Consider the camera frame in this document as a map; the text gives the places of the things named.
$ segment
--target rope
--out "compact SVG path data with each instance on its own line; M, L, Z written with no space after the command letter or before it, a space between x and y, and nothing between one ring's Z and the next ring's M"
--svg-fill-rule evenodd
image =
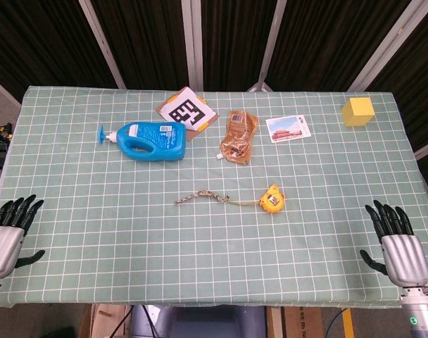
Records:
M193 199L199 196L207 196L210 198L217 199L219 202L236 204L237 206L251 206L259 203L259 201L245 201L245 202L231 201L228 195L226 197L221 197L217 192L210 192L209 190L202 189L202 190L198 190L195 194L191 194L187 197L184 197L183 199L176 200L175 204L181 204L181 203L184 203L185 201L188 201L190 199Z

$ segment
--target blue detergent bottle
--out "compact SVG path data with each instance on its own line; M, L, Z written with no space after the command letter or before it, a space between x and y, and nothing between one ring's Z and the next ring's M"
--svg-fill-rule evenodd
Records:
M99 142L117 143L120 150L138 161L174 161L183 158L186 150L186 127L177 122L133 122L117 132L105 135L99 129Z

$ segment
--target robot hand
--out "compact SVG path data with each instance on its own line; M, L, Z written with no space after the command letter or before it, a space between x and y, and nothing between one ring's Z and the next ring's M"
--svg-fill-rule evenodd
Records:
M371 206L365 207L382 245L385 264L374 261L364 250L360 250L361 257L372 269L403 288L402 309L411 335L428 338L428 265L420 240L414 235L405 211L378 201L374 205L378 213Z
M14 268L37 262L45 254L44 250L39 250L31 257L18 258L34 216L44 203L40 200L30 208L35 198L32 195L25 200L9 201L0 208L0 279Z

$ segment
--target gray machine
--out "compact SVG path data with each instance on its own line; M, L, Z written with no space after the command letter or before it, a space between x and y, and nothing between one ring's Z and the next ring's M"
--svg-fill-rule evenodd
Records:
M35 195L9 201L0 208L0 280L14 268L33 264L44 251L18 258L23 240L34 216L44 201L30 207ZM378 263L362 250L363 260L402 288L401 305L411 325L413 338L428 338L428 266L419 239L413 234L405 212L374 201L378 213L365 206L383 251L385 264ZM152 324L157 337L263 337L263 307L218 306L214 308L154 307ZM145 311L134 308L131 338L153 337Z

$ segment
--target table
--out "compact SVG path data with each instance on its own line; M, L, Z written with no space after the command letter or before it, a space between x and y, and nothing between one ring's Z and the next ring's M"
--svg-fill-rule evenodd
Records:
M0 205L45 200L21 256L45 249L3 281L0 304L23 302L398 306L397 287L359 250L382 259L364 205L402 206L428 261L428 197L389 93L200 93L218 121L181 161L136 162L96 131L160 121L172 92L31 87L0 181ZM376 116L345 127L348 97L370 96ZM259 117L250 165L219 161L232 109ZM265 119L304 114L312 137L272 144ZM278 185L280 213L240 201Z

